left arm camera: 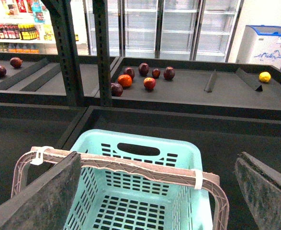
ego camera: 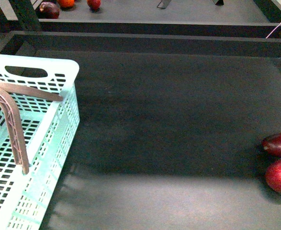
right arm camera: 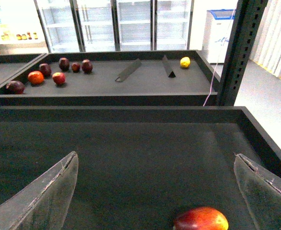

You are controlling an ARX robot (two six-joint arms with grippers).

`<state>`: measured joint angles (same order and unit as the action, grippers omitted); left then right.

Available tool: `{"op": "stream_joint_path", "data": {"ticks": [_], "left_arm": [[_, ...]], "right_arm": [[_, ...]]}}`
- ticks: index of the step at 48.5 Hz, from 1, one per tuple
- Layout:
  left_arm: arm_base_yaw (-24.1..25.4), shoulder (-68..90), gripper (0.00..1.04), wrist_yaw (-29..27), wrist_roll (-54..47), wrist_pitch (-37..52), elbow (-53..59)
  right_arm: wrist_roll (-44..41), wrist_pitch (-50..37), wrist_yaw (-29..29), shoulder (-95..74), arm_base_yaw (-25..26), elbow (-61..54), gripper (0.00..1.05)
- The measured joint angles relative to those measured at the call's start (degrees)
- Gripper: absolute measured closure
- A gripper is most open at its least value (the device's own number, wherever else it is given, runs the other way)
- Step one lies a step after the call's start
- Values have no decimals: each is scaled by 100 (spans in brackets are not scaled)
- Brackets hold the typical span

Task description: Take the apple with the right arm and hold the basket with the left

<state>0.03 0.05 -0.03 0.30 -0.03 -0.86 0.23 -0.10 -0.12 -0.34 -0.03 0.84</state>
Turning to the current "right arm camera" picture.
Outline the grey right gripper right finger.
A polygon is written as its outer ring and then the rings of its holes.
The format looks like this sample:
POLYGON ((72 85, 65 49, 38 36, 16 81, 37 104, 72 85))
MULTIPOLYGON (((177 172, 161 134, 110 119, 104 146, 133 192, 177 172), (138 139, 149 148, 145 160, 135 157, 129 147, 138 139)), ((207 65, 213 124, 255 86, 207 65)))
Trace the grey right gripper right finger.
POLYGON ((243 154, 237 154, 234 174, 257 230, 281 230, 281 178, 243 154))

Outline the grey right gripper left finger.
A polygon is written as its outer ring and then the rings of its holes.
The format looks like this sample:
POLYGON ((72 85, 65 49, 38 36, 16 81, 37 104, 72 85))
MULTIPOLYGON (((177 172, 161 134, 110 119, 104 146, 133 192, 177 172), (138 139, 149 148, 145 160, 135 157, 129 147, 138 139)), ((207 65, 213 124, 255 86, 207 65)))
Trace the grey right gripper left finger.
POLYGON ((0 230, 62 229, 77 183, 79 158, 72 151, 0 205, 0 230))

